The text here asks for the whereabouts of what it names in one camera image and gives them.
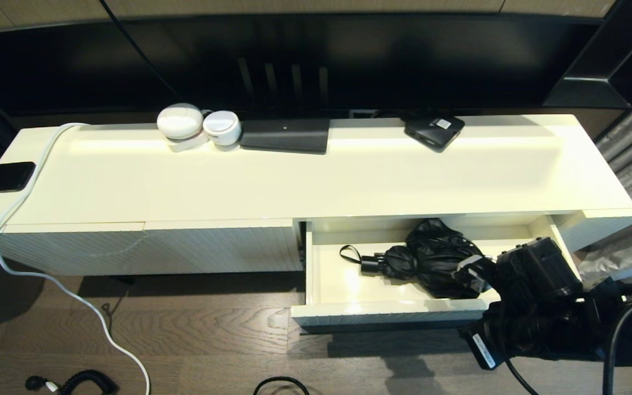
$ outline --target white label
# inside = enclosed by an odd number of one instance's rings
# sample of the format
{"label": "white label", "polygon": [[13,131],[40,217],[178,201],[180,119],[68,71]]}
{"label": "white label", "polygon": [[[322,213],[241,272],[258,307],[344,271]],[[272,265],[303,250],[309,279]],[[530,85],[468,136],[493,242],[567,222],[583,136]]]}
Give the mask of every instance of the white label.
{"label": "white label", "polygon": [[494,358],[492,358],[492,355],[489,353],[487,346],[485,346],[484,342],[482,342],[482,338],[479,337],[479,333],[476,333],[474,336],[472,336],[472,340],[475,341],[477,348],[479,348],[479,352],[482,353],[482,357],[484,357],[484,360],[486,360],[487,365],[489,365],[489,369],[496,366],[496,362],[494,362]]}
{"label": "white label", "polygon": [[452,125],[452,123],[450,123],[450,122],[448,122],[448,121],[446,121],[446,120],[441,118],[441,119],[438,120],[438,122],[436,122],[436,125],[439,125],[439,127],[447,129],[447,128],[450,127],[450,125]]}

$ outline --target drawer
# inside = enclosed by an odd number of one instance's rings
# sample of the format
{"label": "drawer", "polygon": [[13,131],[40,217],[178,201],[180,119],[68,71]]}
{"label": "drawer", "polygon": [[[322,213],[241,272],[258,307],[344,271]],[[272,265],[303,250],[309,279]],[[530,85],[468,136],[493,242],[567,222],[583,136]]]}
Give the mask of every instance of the drawer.
{"label": "drawer", "polygon": [[[557,226],[549,215],[440,217],[461,231],[485,255],[502,251],[538,236],[549,236],[562,250],[575,275],[577,268]],[[386,252],[404,244],[419,218],[339,218],[306,224],[306,303],[291,308],[303,327],[374,323],[412,323],[439,320],[475,320],[489,304],[499,300],[495,290],[474,300],[431,297],[416,280],[391,280],[383,275],[361,275],[359,265],[347,262],[338,251],[351,244],[361,255]]]}

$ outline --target white cable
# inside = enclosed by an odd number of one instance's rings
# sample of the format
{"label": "white cable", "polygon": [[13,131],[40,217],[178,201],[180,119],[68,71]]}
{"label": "white cable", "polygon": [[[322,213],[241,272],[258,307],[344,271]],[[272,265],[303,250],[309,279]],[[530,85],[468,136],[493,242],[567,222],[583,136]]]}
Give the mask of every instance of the white cable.
{"label": "white cable", "polygon": [[[64,125],[61,125],[60,127],[58,127],[57,130],[55,130],[55,133],[53,133],[53,136],[50,138],[50,142],[48,142],[48,145],[46,145],[45,149],[43,149],[43,153],[36,164],[36,168],[33,171],[33,174],[31,175],[31,178],[28,181],[28,186],[23,191],[23,194],[21,195],[20,198],[18,198],[18,200],[16,200],[12,205],[10,205],[8,209],[6,209],[2,213],[2,216],[0,217],[0,232],[2,231],[2,228],[4,227],[4,225],[7,224],[8,218],[10,218],[11,215],[13,215],[13,213],[15,213],[19,207],[21,207],[21,204],[25,202],[25,200],[31,194],[31,191],[33,190],[33,185],[35,185],[36,183],[38,174],[41,172],[41,169],[43,168],[43,164],[45,163],[46,159],[48,159],[48,154],[50,153],[50,149],[53,147],[55,140],[57,140],[58,137],[60,137],[60,135],[65,130],[68,130],[68,128],[84,126],[84,125],[88,125],[88,124],[87,123],[65,123]],[[58,287],[60,287],[60,289],[63,290],[64,293],[70,295],[76,300],[79,300],[80,302],[85,304],[86,307],[91,308],[92,312],[95,312],[96,315],[99,317],[99,320],[101,320],[101,325],[104,327],[104,333],[106,335],[107,340],[109,340],[109,343],[111,343],[111,345],[117,350],[119,350],[120,352],[125,353],[125,355],[128,355],[131,359],[134,360],[135,363],[138,363],[138,366],[140,366],[140,369],[143,371],[143,376],[145,376],[145,395],[150,395],[150,377],[148,376],[148,371],[145,369],[143,362],[140,362],[140,359],[138,359],[138,357],[133,355],[133,353],[121,347],[120,345],[116,344],[116,342],[111,338],[111,334],[109,333],[109,327],[106,325],[106,320],[104,319],[104,316],[102,315],[101,312],[99,312],[99,310],[94,305],[92,305],[92,303],[87,302],[84,298],[80,297],[80,295],[70,292],[70,290],[68,290],[65,287],[65,285],[63,285],[55,277],[52,277],[44,273],[17,272],[17,270],[12,270],[10,267],[8,267],[7,263],[5,263],[4,258],[2,257],[2,253],[0,253],[0,265],[2,265],[2,268],[11,275],[29,275],[31,277],[46,278],[52,281],[53,283],[55,283],[55,285],[58,285]]]}

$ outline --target smartphone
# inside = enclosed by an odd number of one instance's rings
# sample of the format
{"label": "smartphone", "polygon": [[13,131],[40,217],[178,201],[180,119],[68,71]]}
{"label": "smartphone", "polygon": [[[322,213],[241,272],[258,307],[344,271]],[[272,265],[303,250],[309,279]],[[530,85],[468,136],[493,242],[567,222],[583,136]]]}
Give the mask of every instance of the smartphone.
{"label": "smartphone", "polygon": [[33,162],[0,165],[0,192],[14,192],[25,188],[35,168],[36,164]]}

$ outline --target wooden floor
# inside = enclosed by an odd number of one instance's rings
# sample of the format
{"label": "wooden floor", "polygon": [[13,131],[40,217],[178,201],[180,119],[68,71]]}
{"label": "wooden floor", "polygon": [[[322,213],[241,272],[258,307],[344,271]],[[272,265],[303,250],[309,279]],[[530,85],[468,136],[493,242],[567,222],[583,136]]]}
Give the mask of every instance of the wooden floor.
{"label": "wooden floor", "polygon": [[[109,313],[116,342],[148,367],[154,395],[250,394],[274,375],[296,377],[315,395],[524,393],[506,366],[479,369],[454,330],[300,336],[289,307],[303,302],[302,273],[63,281]],[[600,393],[599,363],[514,362],[541,394]],[[64,382],[91,368],[120,394],[143,393],[140,370],[108,345],[88,308],[51,283],[0,270],[0,394],[26,393],[30,375]],[[616,387],[632,393],[632,368],[617,370]],[[86,383],[75,393],[99,392]],[[261,393],[300,392],[275,383]]]}

